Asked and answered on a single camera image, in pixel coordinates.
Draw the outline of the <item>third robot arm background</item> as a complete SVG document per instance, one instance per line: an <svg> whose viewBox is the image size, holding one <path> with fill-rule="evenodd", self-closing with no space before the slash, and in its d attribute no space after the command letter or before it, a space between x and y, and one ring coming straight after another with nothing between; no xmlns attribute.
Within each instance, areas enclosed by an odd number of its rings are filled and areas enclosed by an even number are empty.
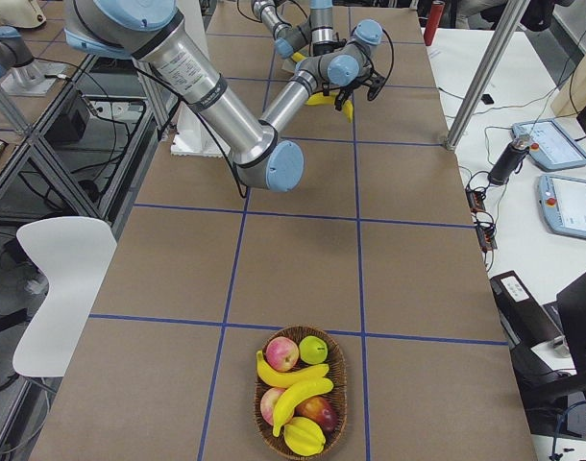
<svg viewBox="0 0 586 461"><path fill-rule="evenodd" d="M0 26L0 82L11 96L44 97L54 84L46 78L47 66L39 64L11 26Z"/></svg>

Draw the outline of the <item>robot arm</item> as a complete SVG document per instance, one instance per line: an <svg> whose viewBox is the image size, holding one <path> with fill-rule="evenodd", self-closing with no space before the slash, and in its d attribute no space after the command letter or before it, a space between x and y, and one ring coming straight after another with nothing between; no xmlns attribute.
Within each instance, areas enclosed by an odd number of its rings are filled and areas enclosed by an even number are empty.
<svg viewBox="0 0 586 461"><path fill-rule="evenodd" d="M304 172L301 148L279 133L314 95L337 90L341 109L360 86L377 97L385 79L373 55L384 31L373 19L360 21L347 40L334 35L332 3L313 1L308 19L294 26L279 14L278 1L254 1L252 13L266 26L277 53L290 59L307 47L283 91L255 118L191 36L173 1L67 1L65 35L74 49L96 56L135 59L152 65L171 91L203 118L229 146L233 174L246 186L287 192Z"/></svg>
<svg viewBox="0 0 586 461"><path fill-rule="evenodd" d="M311 56L321 56L343 48L333 26L331 1L310 1L309 14L304 22L293 25L279 13L283 1L252 1L251 9L256 20L266 26L274 39L275 50L283 59L308 47Z"/></svg>

